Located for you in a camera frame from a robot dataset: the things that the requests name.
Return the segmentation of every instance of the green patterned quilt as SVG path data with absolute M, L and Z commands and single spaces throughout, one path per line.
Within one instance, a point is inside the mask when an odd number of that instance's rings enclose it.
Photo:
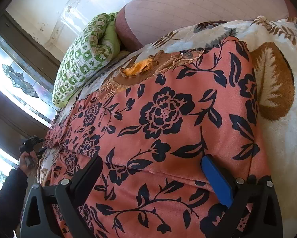
M 70 97 L 119 53 L 116 15 L 113 12 L 94 17 L 65 53 L 52 96 L 59 108 L 65 107 Z

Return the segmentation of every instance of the person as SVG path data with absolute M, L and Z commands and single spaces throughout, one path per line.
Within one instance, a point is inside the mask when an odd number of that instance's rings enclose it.
M 19 224 L 27 188 L 27 176 L 31 169 L 25 163 L 25 157 L 31 156 L 38 162 L 36 153 L 24 152 L 19 158 L 19 167 L 12 169 L 0 190 L 0 238 L 14 237 L 13 230 Z

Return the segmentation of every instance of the metal rivet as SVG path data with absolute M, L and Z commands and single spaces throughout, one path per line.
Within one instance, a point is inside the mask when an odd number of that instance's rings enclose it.
M 273 186 L 274 186 L 274 184 L 273 184 L 271 181 L 267 181 L 267 182 L 266 182 L 266 185 L 267 185 L 268 187 L 273 187 Z
M 39 186 L 40 186 L 40 184 L 39 184 L 39 183 L 34 183 L 34 184 L 32 185 L 32 188 L 33 188 L 33 189 L 38 189 L 38 188 L 39 188 Z
M 61 184 L 62 185 L 67 185 L 69 182 L 70 182 L 69 179 L 63 179 L 62 182 L 61 182 Z
M 245 183 L 244 180 L 242 178 L 240 178 L 240 177 L 237 178 L 236 181 L 237 181 L 238 184 L 244 184 Z

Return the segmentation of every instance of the person's hand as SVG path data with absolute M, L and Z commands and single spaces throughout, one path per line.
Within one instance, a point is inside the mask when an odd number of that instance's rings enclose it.
M 20 155 L 19 168 L 24 172 L 24 174 L 29 175 L 31 168 L 28 168 L 26 165 L 25 157 L 27 157 L 27 156 L 31 156 L 33 158 L 35 164 L 37 164 L 38 159 L 37 159 L 35 151 L 32 151 L 31 153 L 24 152 L 22 155 Z

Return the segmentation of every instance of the black jacket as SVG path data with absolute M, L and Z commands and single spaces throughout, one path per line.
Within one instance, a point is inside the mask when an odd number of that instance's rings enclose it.
M 0 238 L 13 237 L 19 224 L 27 188 L 27 176 L 12 169 L 0 191 Z

